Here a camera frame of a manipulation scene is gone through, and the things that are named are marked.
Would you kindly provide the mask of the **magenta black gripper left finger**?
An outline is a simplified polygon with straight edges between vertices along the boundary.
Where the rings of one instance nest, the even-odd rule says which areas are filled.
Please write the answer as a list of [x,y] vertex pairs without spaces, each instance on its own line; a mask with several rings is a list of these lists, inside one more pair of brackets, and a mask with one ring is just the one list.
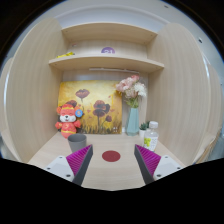
[[93,147],[88,145],[66,157],[74,174],[73,183],[81,186],[93,155]]

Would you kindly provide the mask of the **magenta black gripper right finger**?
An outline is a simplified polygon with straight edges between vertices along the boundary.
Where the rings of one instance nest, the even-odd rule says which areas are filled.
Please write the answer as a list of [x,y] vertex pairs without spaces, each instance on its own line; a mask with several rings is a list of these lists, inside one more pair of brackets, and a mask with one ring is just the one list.
[[134,155],[145,184],[152,183],[154,181],[154,172],[161,160],[161,157],[140,145],[135,145]]

